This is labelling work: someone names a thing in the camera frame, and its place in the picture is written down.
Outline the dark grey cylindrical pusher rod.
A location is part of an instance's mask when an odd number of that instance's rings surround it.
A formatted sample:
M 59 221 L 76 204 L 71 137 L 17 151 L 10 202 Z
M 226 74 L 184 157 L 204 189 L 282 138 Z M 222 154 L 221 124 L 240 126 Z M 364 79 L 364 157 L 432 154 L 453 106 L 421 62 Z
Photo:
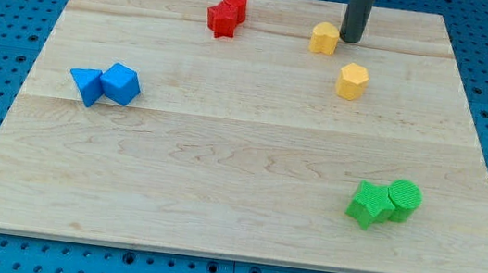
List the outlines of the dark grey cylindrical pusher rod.
M 340 38 L 347 43 L 358 43 L 369 21 L 375 0 L 348 0 L 340 29 Z

